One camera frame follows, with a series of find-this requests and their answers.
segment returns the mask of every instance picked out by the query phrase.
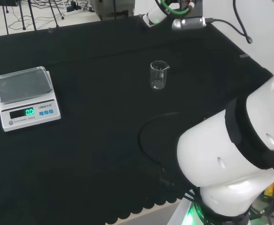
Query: green digital readout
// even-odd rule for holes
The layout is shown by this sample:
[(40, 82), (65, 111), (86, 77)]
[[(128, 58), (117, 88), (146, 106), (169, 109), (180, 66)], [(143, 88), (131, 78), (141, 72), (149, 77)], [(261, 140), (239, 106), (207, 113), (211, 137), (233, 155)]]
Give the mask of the green digital readout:
[(34, 108), (31, 107), (31, 108), (26, 108), (26, 109), (21, 109), (21, 110), (16, 110), (16, 111), (10, 112), (10, 118), (15, 119), (18, 117), (31, 116), (34, 114), (35, 114)]
[(26, 109), (25, 110), (25, 115), (26, 116), (30, 116), (30, 115), (34, 115), (35, 112), (34, 112), (34, 109), (33, 108), (30, 108), (30, 109)]

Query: scale weighing platform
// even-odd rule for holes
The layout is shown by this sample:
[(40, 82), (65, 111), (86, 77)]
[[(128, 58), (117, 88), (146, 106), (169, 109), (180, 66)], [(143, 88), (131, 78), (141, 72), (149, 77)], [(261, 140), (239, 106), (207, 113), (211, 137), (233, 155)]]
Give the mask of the scale weighing platform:
[(52, 80), (44, 67), (0, 75), (0, 119), (4, 131), (60, 118)]

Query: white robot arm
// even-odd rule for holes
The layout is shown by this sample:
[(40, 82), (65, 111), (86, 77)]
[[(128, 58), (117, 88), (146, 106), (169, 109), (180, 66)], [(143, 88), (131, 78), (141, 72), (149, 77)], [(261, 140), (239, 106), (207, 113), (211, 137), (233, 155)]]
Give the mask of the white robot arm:
[(187, 130), (177, 157), (186, 178), (201, 187), (203, 202), (217, 214), (236, 217), (274, 182), (268, 151), (274, 153), (274, 77)]

